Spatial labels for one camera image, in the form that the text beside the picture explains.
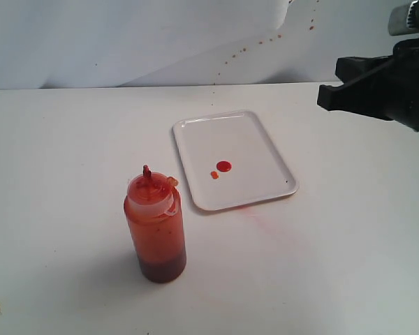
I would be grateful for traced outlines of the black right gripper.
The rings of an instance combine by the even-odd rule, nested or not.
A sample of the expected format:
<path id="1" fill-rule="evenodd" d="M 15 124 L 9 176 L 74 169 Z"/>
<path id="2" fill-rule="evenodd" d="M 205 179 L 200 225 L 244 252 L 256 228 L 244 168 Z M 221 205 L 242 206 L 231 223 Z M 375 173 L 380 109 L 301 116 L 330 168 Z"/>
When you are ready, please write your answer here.
<path id="1" fill-rule="evenodd" d="M 342 84 L 322 84 L 319 107 L 397 121 L 419 133 L 419 38 L 397 43 L 392 56 L 338 58 L 335 75 Z"/>

